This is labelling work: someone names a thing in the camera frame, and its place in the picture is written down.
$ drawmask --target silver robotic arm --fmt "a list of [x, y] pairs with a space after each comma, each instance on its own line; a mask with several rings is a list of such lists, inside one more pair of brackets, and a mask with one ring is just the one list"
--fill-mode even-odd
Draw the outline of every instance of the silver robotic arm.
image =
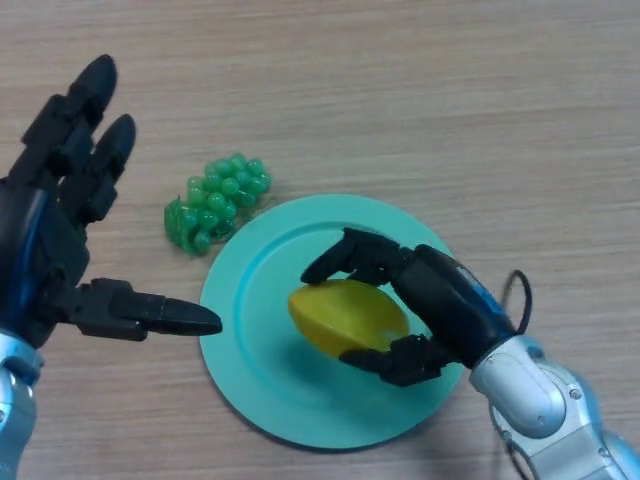
[[34, 387], [42, 357], [19, 338], [0, 332], [0, 480], [14, 480], [36, 423]]
[[532, 338], [504, 342], [471, 371], [492, 422], [536, 480], [638, 480], [640, 459], [604, 429], [586, 380], [544, 355]]

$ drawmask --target plate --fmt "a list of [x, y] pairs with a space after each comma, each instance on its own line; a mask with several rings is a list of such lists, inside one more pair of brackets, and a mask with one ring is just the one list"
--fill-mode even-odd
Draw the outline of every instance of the plate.
[[[399, 388], [326, 356], [298, 332], [287, 310], [289, 294], [347, 226], [404, 246], [428, 243], [451, 255], [431, 229], [397, 207], [354, 195], [317, 195], [282, 204], [242, 227], [216, 258], [202, 290], [201, 304], [224, 324], [221, 334], [200, 339], [214, 383], [250, 424], [298, 446], [345, 450], [391, 440], [438, 411], [463, 371], [450, 364], [438, 379]], [[403, 305], [390, 287], [383, 290]], [[412, 333], [428, 333], [405, 311]]]

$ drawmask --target lemon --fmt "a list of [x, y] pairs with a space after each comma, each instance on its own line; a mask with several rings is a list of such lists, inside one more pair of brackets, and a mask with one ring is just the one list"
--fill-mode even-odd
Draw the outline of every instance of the lemon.
[[381, 352], [409, 334], [404, 311], [385, 292], [355, 280], [305, 285], [289, 296], [289, 314], [317, 349], [338, 358], [352, 349]]

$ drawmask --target wooden table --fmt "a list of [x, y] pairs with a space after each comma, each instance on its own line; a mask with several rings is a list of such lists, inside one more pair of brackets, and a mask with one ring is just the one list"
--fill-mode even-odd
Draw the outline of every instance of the wooden table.
[[[137, 148], [87, 278], [197, 300], [162, 208], [240, 150], [278, 201], [351, 192], [428, 223], [493, 290], [533, 282], [530, 332], [640, 445], [640, 3], [636, 0], [113, 0], [0, 5], [0, 167], [49, 95], [101, 53], [108, 120]], [[60, 327], [42, 350], [22, 479], [513, 479], [466, 382], [435, 422], [348, 455], [253, 432], [214, 393], [197, 341]]]

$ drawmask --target grapes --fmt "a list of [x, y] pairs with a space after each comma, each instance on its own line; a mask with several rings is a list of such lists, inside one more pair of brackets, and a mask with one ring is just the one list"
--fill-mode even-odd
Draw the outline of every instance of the grapes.
[[165, 207], [165, 234], [187, 254], [204, 255], [214, 242], [235, 232], [239, 213], [256, 208], [270, 186], [271, 175], [259, 158], [247, 161], [235, 153], [209, 162], [203, 175], [187, 180], [186, 198]]

